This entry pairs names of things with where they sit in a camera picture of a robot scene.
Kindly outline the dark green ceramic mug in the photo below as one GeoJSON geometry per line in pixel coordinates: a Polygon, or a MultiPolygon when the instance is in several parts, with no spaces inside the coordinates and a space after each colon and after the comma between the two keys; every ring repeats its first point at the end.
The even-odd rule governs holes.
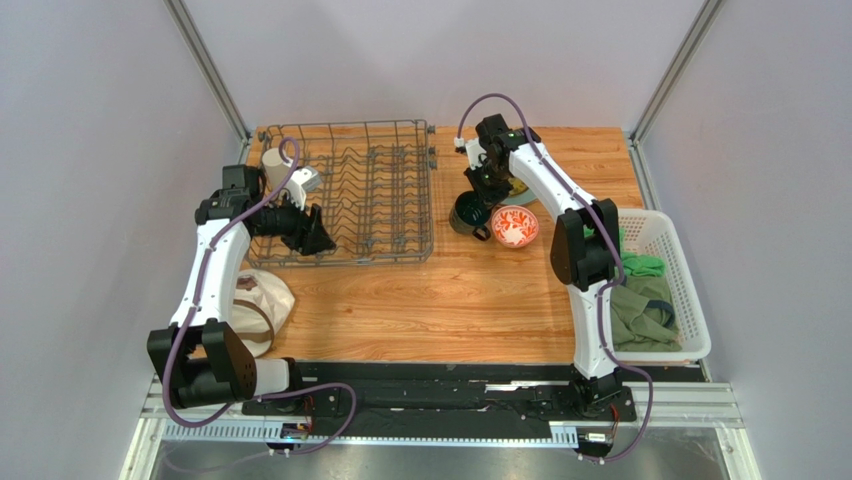
{"type": "Polygon", "coordinates": [[[450,209],[449,225],[458,234],[470,235],[485,242],[491,238],[490,218],[491,210],[479,195],[474,191],[466,191],[457,197],[450,209]]]}

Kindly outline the light blue flower plate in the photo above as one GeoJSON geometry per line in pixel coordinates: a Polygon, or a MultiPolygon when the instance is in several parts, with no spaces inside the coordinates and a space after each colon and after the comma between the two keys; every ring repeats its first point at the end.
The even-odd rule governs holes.
{"type": "Polygon", "coordinates": [[[501,206],[526,206],[537,200],[534,192],[520,179],[510,178],[509,184],[509,195],[500,203],[501,206]]]}

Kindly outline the white red patterned bowl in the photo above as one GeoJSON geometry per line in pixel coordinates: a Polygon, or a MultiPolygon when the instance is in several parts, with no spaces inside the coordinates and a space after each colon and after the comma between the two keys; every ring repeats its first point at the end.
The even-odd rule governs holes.
{"type": "Polygon", "coordinates": [[[492,236],[507,248],[523,248],[539,235],[540,223],[536,215],[523,206],[503,206],[491,215],[492,236]]]}

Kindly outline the beige ceramic cup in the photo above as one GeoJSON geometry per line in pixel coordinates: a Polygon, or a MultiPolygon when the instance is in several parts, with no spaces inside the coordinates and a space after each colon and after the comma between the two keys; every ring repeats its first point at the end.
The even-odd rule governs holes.
{"type": "Polygon", "coordinates": [[[282,156],[278,148],[265,151],[261,157],[261,165],[270,191],[274,191],[282,181],[286,180],[284,187],[279,190],[279,196],[283,195],[296,179],[295,173],[290,175],[293,159],[287,155],[282,156]]]}

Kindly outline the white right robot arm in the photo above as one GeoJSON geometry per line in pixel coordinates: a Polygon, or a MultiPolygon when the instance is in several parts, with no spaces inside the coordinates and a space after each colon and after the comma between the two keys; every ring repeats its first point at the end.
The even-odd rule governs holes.
{"type": "Polygon", "coordinates": [[[553,160],[533,131],[510,128],[501,115],[484,118],[471,140],[456,137],[473,191],[488,208],[508,197],[517,178],[554,221],[550,265],[570,297],[579,379],[569,396],[575,412],[595,418],[622,392],[613,353],[611,294],[620,278],[619,213],[610,199],[584,191],[553,160]]]}

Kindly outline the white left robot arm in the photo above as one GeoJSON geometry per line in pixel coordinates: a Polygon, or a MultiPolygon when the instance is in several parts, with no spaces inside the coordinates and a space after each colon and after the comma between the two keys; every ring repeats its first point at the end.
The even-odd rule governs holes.
{"type": "Polygon", "coordinates": [[[147,352],[174,409],[252,400],[289,389],[295,365],[257,359],[230,324],[239,267],[252,239],[277,237],[302,256],[336,247],[318,204],[294,194],[264,195],[263,172],[226,166],[222,186],[195,211],[196,253],[187,288],[168,327],[150,332],[147,352]]]}

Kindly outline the beige canvas bag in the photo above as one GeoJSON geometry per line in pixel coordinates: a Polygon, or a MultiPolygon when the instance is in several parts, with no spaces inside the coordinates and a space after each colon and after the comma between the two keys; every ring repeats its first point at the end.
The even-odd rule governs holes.
{"type": "Polygon", "coordinates": [[[284,327],[295,297],[275,274],[260,269],[238,273],[230,325],[254,358],[269,353],[284,327]]]}

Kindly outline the bright green cloth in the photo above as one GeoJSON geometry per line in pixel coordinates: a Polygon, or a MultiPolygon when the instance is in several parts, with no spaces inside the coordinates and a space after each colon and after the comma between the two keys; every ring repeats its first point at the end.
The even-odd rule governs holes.
{"type": "Polygon", "coordinates": [[[625,229],[619,228],[620,258],[628,277],[662,278],[665,276],[666,263],[663,259],[627,250],[624,247],[625,238],[625,229]]]}

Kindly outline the white plastic basket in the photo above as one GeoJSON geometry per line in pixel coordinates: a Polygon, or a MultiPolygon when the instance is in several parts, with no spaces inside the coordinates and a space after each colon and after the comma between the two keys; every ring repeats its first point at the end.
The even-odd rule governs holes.
{"type": "Polygon", "coordinates": [[[672,294],[676,342],[675,352],[616,352],[631,364],[685,364],[706,358],[712,347],[705,316],[673,221],[654,210],[624,209],[619,212],[624,252],[652,256],[665,264],[664,279],[672,294]]]}

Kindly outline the olive green garment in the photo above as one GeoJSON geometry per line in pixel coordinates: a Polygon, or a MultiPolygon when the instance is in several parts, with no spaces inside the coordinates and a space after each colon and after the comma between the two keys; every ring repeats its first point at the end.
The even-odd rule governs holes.
{"type": "Polygon", "coordinates": [[[679,352],[676,311],[663,277],[628,276],[612,290],[611,330],[619,352],[679,352]]]}

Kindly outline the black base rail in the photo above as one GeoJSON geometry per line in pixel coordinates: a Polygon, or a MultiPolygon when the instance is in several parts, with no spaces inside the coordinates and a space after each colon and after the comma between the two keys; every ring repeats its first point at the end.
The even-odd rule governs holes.
{"type": "Polygon", "coordinates": [[[348,437],[436,440],[535,440],[556,421],[641,421],[638,402],[618,372],[588,383],[568,364],[309,362],[299,387],[331,384],[295,399],[239,404],[247,416],[312,420],[315,435],[344,426],[348,437]]]}

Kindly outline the right aluminium frame post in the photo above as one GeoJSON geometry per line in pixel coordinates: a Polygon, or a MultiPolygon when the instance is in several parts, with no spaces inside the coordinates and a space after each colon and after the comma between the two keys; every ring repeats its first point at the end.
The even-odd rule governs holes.
{"type": "Polygon", "coordinates": [[[641,143],[649,134],[665,103],[673,93],[681,76],[725,4],[725,0],[706,0],[702,2],[686,35],[643,110],[635,128],[631,132],[630,139],[635,144],[641,143]]]}

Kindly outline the aluminium frame post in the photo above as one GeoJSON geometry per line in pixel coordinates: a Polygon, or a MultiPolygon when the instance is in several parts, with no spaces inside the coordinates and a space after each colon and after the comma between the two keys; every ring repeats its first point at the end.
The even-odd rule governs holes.
{"type": "Polygon", "coordinates": [[[211,90],[227,123],[230,125],[231,130],[243,146],[248,145],[250,143],[251,132],[215,64],[186,2],[183,0],[164,0],[163,3],[193,56],[202,77],[211,90]]]}
{"type": "Polygon", "coordinates": [[[635,144],[641,143],[649,134],[665,103],[673,93],[681,76],[725,4],[725,0],[706,0],[702,2],[686,35],[643,110],[635,128],[631,132],[630,139],[635,144]]]}

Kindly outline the left aluminium frame post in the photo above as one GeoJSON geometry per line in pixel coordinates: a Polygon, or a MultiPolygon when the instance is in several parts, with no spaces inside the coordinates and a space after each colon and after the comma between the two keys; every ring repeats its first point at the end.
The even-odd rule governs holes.
{"type": "Polygon", "coordinates": [[[231,130],[243,146],[248,145],[250,143],[251,132],[215,64],[186,2],[183,0],[164,0],[163,3],[193,56],[202,77],[211,90],[227,123],[230,125],[231,130]]]}

